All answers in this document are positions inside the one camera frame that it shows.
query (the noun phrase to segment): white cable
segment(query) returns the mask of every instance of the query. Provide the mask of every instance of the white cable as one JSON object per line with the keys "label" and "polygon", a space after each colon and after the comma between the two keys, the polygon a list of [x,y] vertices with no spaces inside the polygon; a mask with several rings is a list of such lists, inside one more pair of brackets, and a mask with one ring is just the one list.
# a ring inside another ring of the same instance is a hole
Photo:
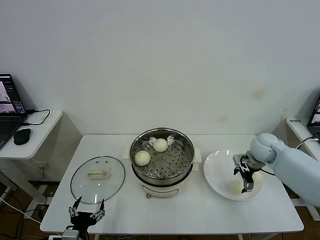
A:
{"label": "white cable", "polygon": [[13,209],[17,210],[18,212],[22,213],[23,215],[25,215],[25,216],[28,217],[29,219],[31,219],[31,220],[33,220],[33,221],[41,224],[41,222],[39,222],[39,221],[33,219],[32,217],[28,216],[28,215],[25,214],[23,211],[20,211],[19,209],[15,208],[14,206],[11,206],[9,203],[7,203],[5,200],[3,200],[1,197],[0,197],[0,199],[2,200],[2,202],[4,202],[5,204],[7,204],[8,206],[12,207]]}
{"label": "white cable", "polygon": [[29,235],[29,236],[23,236],[23,237],[16,238],[15,240],[25,239],[25,238],[30,238],[30,237],[37,238],[37,239],[42,239],[43,238],[43,237],[40,237],[40,236]]}
{"label": "white cable", "polygon": [[304,142],[300,143],[298,146],[296,146],[295,148],[296,149],[299,149],[303,144],[307,143],[307,142],[318,142],[319,139],[318,138],[311,138],[311,139],[308,139],[308,140],[305,140]]}

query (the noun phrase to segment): robotic arm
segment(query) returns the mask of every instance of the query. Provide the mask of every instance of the robotic arm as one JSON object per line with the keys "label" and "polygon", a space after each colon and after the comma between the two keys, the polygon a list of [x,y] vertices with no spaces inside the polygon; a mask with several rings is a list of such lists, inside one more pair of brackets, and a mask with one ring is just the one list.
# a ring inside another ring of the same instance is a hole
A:
{"label": "robotic arm", "polygon": [[269,166],[274,174],[305,201],[320,207],[320,161],[286,146],[276,136],[263,133],[254,137],[246,154],[233,156],[234,175],[241,174],[242,193],[252,191],[253,173]]}
{"label": "robotic arm", "polygon": [[104,199],[102,199],[100,208],[96,212],[77,211],[82,197],[79,197],[69,207],[70,222],[73,225],[67,226],[61,235],[50,235],[41,240],[89,240],[88,228],[96,225],[106,214]]}

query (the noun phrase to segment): pot handle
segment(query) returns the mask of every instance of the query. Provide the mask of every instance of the pot handle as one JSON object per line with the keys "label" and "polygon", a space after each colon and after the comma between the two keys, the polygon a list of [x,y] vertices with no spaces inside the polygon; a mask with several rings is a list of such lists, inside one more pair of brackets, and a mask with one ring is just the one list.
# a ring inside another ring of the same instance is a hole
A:
{"label": "pot handle", "polygon": [[199,166],[202,162],[202,159],[201,159],[201,150],[199,148],[196,148],[194,150],[194,156],[193,156],[193,159],[192,159],[192,164],[193,164],[193,167],[192,167],[192,171],[199,171]]}
{"label": "pot handle", "polygon": [[130,160],[130,147],[125,148],[122,159]]}

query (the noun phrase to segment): laptop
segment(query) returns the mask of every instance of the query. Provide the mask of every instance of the laptop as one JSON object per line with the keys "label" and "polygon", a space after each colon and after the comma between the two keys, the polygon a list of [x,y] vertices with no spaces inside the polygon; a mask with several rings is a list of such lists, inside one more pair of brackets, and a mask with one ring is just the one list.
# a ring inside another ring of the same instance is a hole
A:
{"label": "laptop", "polygon": [[320,139],[320,97],[315,104],[306,127],[317,139]]}
{"label": "laptop", "polygon": [[10,74],[0,73],[0,149],[27,118]]}

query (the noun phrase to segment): glass lid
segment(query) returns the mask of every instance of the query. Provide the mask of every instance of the glass lid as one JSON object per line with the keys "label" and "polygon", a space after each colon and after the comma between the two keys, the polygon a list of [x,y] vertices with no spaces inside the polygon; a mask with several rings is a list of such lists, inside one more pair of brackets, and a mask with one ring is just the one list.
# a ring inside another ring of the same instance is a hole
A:
{"label": "glass lid", "polygon": [[72,195],[84,204],[99,204],[115,195],[125,180],[123,164],[112,156],[97,156],[82,164],[74,173]]}

